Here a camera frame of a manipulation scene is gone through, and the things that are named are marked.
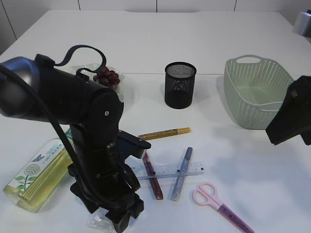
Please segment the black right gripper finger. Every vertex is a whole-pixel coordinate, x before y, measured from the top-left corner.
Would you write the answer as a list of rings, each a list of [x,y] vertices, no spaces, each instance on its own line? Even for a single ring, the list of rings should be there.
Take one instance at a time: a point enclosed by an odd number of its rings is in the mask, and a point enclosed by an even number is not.
[[[301,76],[289,85],[281,108],[265,131],[274,145],[297,135],[306,145],[311,144],[310,76]]]

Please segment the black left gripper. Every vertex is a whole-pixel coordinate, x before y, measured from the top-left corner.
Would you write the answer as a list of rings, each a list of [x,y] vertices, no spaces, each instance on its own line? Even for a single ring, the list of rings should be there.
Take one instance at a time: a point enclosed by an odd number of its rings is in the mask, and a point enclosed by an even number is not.
[[[71,191],[79,197],[90,214],[99,207],[117,233],[128,227],[130,218],[138,218],[144,201],[136,193],[140,184],[125,163],[130,155],[140,159],[151,144],[118,126],[71,126],[73,144],[69,173],[76,182]]]

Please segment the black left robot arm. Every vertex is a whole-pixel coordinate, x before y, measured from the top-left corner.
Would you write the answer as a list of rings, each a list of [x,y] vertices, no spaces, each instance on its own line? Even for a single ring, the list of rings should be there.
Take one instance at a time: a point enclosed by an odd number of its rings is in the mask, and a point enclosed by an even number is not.
[[[117,232],[144,209],[128,156],[141,158],[151,144],[119,129],[124,104],[117,93],[83,74],[70,74],[43,55],[0,65],[0,113],[49,122],[67,149],[75,178],[71,192],[93,213],[107,210]]]

